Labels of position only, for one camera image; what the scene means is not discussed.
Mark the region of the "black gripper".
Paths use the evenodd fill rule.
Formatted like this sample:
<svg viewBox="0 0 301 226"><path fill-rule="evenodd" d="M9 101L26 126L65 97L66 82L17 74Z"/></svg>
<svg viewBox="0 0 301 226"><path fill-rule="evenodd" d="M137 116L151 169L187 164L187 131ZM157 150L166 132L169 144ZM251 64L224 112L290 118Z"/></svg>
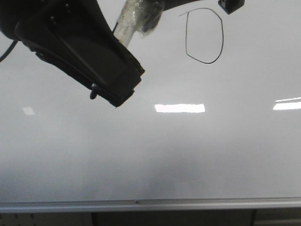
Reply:
<svg viewBox="0 0 301 226"><path fill-rule="evenodd" d="M96 0L2 0L0 32L20 40L115 107L134 93L144 69L116 39Z"/></svg>

